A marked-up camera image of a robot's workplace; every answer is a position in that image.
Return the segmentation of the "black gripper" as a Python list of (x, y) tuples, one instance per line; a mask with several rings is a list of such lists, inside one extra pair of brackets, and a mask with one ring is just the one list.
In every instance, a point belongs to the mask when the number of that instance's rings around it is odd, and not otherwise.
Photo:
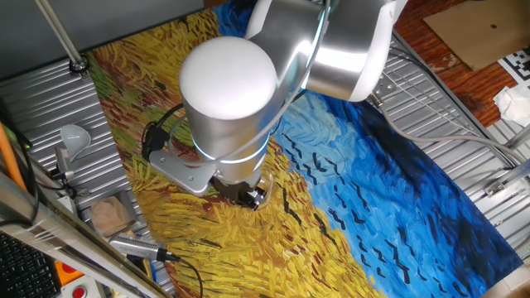
[(213, 178), (213, 187), (225, 199), (233, 204), (239, 204), (244, 208), (256, 210), (258, 206), (264, 206), (267, 201), (267, 191), (247, 182), (237, 184), (225, 184), (218, 178)]

